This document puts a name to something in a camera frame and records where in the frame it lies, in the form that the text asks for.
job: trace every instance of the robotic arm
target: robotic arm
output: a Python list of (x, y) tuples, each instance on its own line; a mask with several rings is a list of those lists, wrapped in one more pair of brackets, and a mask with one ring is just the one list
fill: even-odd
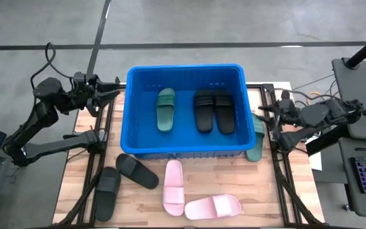
[[(286, 90), (282, 92), (280, 101), (258, 108), (274, 113), (275, 118), (259, 118), (273, 127), (273, 138), (278, 144), (278, 149), (284, 152), (290, 152), (301, 139), (332, 125), (346, 125), (358, 121), (363, 111), (362, 103), (358, 100), (342, 101), (336, 98), (300, 109), (295, 107), (289, 91)], [(280, 132), (280, 126), (284, 124), (303, 128), (296, 132)]]
[(87, 77), (86, 74), (77, 72), (72, 81), (74, 88), (70, 92), (65, 92), (61, 82), (51, 77), (40, 82), (34, 89), (35, 100), (40, 101), (32, 108), (29, 119), (2, 145), (2, 150), (12, 157), (15, 165), (26, 166), (41, 156), (77, 147), (86, 148), (89, 152), (101, 149), (103, 140), (93, 130), (65, 135), (62, 141), (42, 145), (27, 144), (42, 128), (50, 127), (58, 121), (57, 111), (68, 115), (69, 111), (86, 107), (93, 117), (97, 117), (97, 108), (103, 108), (119, 94), (118, 78), (115, 83), (104, 83), (95, 74)]

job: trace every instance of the wooden table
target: wooden table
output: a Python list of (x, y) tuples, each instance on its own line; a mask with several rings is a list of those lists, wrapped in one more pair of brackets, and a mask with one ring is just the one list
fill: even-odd
[[(276, 82), (274, 85), (276, 88), (290, 89), (289, 82)], [(263, 115), (257, 109), (261, 105), (260, 92), (258, 90), (248, 89), (248, 96), (252, 112)], [(280, 91), (276, 92), (276, 97), (280, 98)], [(105, 166), (115, 167), (117, 156), (123, 153), (119, 146), (123, 108), (124, 93), (121, 92), (116, 97), (114, 112), (112, 114), (111, 134), (109, 136)], [(75, 131), (83, 132), (89, 130), (90, 126), (94, 126), (94, 124), (95, 119), (86, 110), (80, 111), (77, 117)], [(80, 150), (71, 150), (69, 156), (76, 154)], [(324, 221), (308, 156), (303, 152), (294, 151), (290, 154), (289, 159), (297, 194), (315, 217), (320, 221)], [(128, 178), (122, 177), (121, 188), (119, 189), (113, 217), (105, 223), (97, 221), (95, 225), (110, 227), (234, 227), (283, 225), (267, 135), (264, 138), (262, 159), (257, 163), (247, 161), (244, 155), (234, 158), (179, 160), (183, 164), (186, 202), (213, 194), (228, 193), (234, 195), (241, 202), (243, 209), (241, 214), (233, 218), (199, 221), (190, 221), (184, 215), (179, 217), (169, 215), (162, 205), (163, 180), (165, 178), (165, 167), (168, 160), (143, 160), (141, 162), (159, 176), (159, 186), (154, 190), (148, 190)], [(67, 163), (53, 217), (54, 223), (63, 219), (80, 197), (86, 174), (87, 161), (88, 153), (86, 152)], [(86, 205), (85, 221), (89, 219), (91, 203), (92, 194)], [(288, 195), (287, 207), (291, 215), (291, 222), (294, 222), (292, 205)]]

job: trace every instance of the green slide sandal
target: green slide sandal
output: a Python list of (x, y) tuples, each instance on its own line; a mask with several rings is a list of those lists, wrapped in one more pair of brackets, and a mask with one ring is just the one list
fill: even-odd
[(167, 132), (173, 127), (175, 97), (175, 91), (171, 88), (165, 88), (158, 94), (156, 118), (158, 119), (158, 129), (162, 132)]
[(252, 113), (252, 121), (254, 122), (255, 134), (257, 136), (257, 144), (250, 150), (247, 150), (245, 157), (250, 162), (258, 162), (262, 158), (262, 142), (265, 137), (264, 124), (256, 114)]

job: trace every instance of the pink slide sandal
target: pink slide sandal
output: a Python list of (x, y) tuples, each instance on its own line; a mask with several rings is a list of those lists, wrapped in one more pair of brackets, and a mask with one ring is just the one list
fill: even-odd
[(163, 207), (172, 216), (181, 216), (184, 212), (183, 170), (178, 160), (171, 160), (166, 165)]
[(228, 194), (195, 200), (187, 203), (184, 208), (184, 214), (191, 220), (231, 217), (238, 215), (240, 212), (240, 202)]

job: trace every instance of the slide sandal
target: slide sandal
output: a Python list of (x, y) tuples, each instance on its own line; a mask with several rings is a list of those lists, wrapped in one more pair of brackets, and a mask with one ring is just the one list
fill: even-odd
[(187, 203), (184, 208), (184, 214), (191, 220), (231, 217), (238, 215), (240, 212), (240, 202), (228, 194), (195, 200)]
[(165, 88), (158, 94), (156, 118), (158, 120), (158, 129), (162, 132), (168, 132), (173, 127), (175, 96), (175, 91), (171, 88)]
[(114, 213), (115, 203), (121, 185), (121, 175), (112, 167), (102, 170), (98, 181), (95, 219), (101, 222), (109, 221)]
[(155, 173), (129, 155), (120, 154), (115, 164), (120, 174), (145, 188), (154, 189), (159, 184), (159, 178)]
[(210, 90), (198, 90), (194, 95), (194, 117), (198, 131), (209, 133), (213, 129), (213, 95)]
[(163, 207), (172, 216), (181, 216), (184, 212), (183, 170), (178, 160), (171, 160), (166, 165)]
[(234, 100), (230, 93), (223, 89), (216, 90), (213, 95), (219, 130), (223, 134), (232, 134), (235, 130)]
[(245, 157), (250, 162), (258, 162), (262, 158), (262, 143), (265, 137), (264, 124), (258, 119), (256, 114), (252, 113), (252, 122), (254, 123), (255, 134), (257, 136), (257, 144), (250, 150), (247, 150)]

